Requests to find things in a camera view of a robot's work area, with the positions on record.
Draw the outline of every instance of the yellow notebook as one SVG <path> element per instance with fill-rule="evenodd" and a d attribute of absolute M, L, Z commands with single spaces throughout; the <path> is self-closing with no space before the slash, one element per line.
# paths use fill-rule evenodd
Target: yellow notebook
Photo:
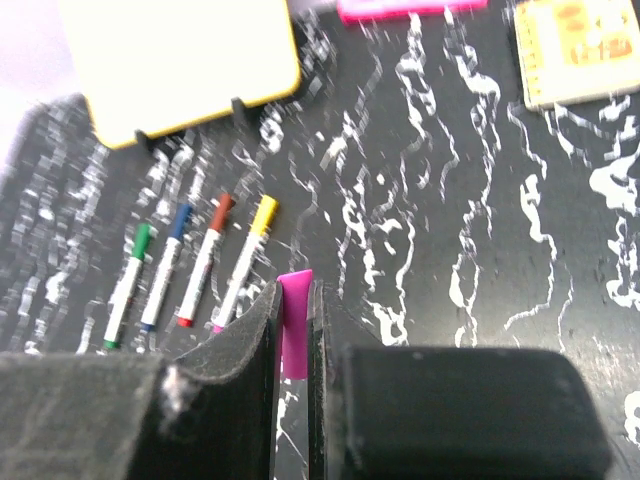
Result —
<path fill-rule="evenodd" d="M 517 5 L 515 28 L 529 110 L 640 88 L 631 0 L 531 0 Z"/>
<path fill-rule="evenodd" d="M 286 0 L 59 0 L 96 134 L 111 148 L 290 95 Z"/>

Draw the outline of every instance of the yellow cap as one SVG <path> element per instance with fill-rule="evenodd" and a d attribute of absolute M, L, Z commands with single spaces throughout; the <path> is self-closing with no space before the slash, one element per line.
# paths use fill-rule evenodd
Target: yellow cap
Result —
<path fill-rule="evenodd" d="M 258 211 L 251 224 L 250 233 L 257 233 L 258 235 L 264 235 L 273 220 L 273 216 L 278 208 L 278 202 L 275 198 L 271 198 L 269 195 L 262 197 Z"/>

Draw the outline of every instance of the pink eraser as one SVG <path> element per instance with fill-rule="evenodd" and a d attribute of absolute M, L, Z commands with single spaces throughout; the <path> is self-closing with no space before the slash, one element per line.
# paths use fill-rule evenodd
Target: pink eraser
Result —
<path fill-rule="evenodd" d="M 282 374 L 286 378 L 307 378 L 307 304 L 313 271 L 280 275 L 282 285 Z"/>
<path fill-rule="evenodd" d="M 338 13 L 344 23 L 449 10 L 486 7 L 489 0 L 338 0 Z"/>

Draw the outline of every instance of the blue marker cap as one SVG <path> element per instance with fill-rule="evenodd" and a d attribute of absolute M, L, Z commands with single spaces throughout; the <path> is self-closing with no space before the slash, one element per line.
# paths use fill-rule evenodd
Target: blue marker cap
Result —
<path fill-rule="evenodd" d="M 178 205 L 178 211 L 176 212 L 176 218 L 173 221 L 173 228 L 169 237 L 175 238 L 178 241 L 182 241 L 182 235 L 184 234 L 184 227 L 189 221 L 189 215 L 191 215 L 193 207 L 187 203 L 181 203 Z"/>

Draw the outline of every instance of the green marker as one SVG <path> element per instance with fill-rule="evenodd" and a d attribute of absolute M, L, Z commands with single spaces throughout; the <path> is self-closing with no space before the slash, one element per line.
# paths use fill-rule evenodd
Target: green marker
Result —
<path fill-rule="evenodd" d="M 124 271 L 122 280 L 116 285 L 113 309 L 109 316 L 107 331 L 104 334 L 104 346 L 106 348 L 118 348 L 120 346 L 118 343 L 120 322 L 122 322 L 124 311 L 135 291 L 136 282 L 138 281 L 140 270 L 142 270 L 142 264 L 144 263 L 144 256 L 149 242 L 157 233 L 157 230 L 148 223 L 141 223 L 138 226 L 138 232 L 136 233 L 136 240 L 131 250 L 129 263 Z"/>

